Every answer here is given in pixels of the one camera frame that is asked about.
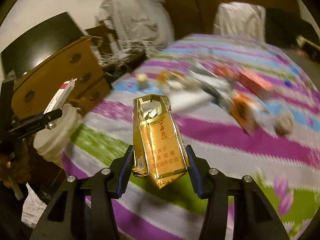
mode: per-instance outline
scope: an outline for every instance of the barcode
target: barcode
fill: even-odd
[[[184,150],[185,150],[185,152],[187,152],[187,150],[186,150],[186,145],[184,144],[184,141],[183,141],[183,139],[182,139],[182,136],[180,136],[181,137],[181,141],[182,141],[182,145],[183,145],[183,147],[184,147]]]
[[[138,159],[138,170],[143,170],[144,169],[144,161],[142,156]]]

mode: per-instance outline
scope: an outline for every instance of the orange object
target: orange object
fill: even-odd
[[[214,69],[214,74],[219,76],[219,77],[223,77],[223,78],[227,78],[227,77],[230,77],[230,78],[233,78],[233,79],[236,78],[236,76],[233,73],[233,71],[227,66],[219,66],[219,67],[215,68]]]
[[[270,99],[275,90],[270,82],[247,69],[240,72],[238,82],[244,85],[262,101]]]
[[[161,72],[158,73],[158,76],[157,76],[157,81],[159,82],[160,85],[163,85],[167,79],[170,79],[173,75],[172,74],[175,74],[181,78],[184,77],[183,74],[181,74],[180,72],[178,71],[174,71],[174,70],[163,70]]]
[[[236,93],[232,101],[230,114],[247,133],[251,134],[258,127],[253,112],[255,103],[242,93]]]

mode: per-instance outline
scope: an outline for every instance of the wall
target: wall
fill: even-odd
[[[299,4],[299,9],[300,9],[300,17],[301,17],[301,19],[303,19],[303,20],[307,21],[308,23],[310,23],[313,26],[313,28],[315,29],[316,33],[318,34],[318,36],[320,38],[319,26],[316,24],[316,21],[312,17],[311,13],[309,12],[307,7],[304,5],[304,3],[301,0],[298,0],[298,4]]]
[[[71,14],[81,28],[94,27],[94,16],[102,1],[18,0],[0,27],[0,52],[30,28],[65,11]],[[0,81],[2,80],[3,73],[0,71]]]

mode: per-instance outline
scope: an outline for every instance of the wooden piece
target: wooden piece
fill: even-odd
[[[204,33],[197,0],[165,0],[163,6],[170,15],[176,40],[191,33]]]
[[[12,109],[19,119],[41,113],[65,81],[77,78],[68,98],[78,98],[101,77],[103,71],[91,52],[90,41],[81,38],[57,51],[17,82]]]
[[[81,109],[81,115],[90,112],[98,103],[100,103],[110,92],[110,87],[104,78],[99,79],[94,86],[79,95],[72,98],[68,103],[73,107]]]

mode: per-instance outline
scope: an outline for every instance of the bed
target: bed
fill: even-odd
[[[133,99],[162,94],[155,80],[157,73],[164,69],[185,73],[188,67],[180,61],[184,55],[209,52],[241,63],[270,81],[276,92],[264,106],[275,117],[289,108],[295,120],[293,132],[279,137],[269,127],[259,127],[250,136],[210,102],[174,114],[179,131],[185,143],[211,167],[236,178],[251,175],[290,237],[296,239],[320,205],[320,94],[305,73],[271,45],[193,34],[154,55],[135,71],[147,74],[147,89],[138,90],[133,73],[121,79],[83,119],[63,153],[66,174],[79,179],[92,176],[123,156],[132,144]],[[237,85],[236,89],[259,101],[246,88]],[[124,238],[136,240],[198,239],[207,204],[194,194],[187,175],[161,190],[132,176],[126,193],[112,203],[119,231]],[[233,215],[230,199],[226,239],[232,239]]]

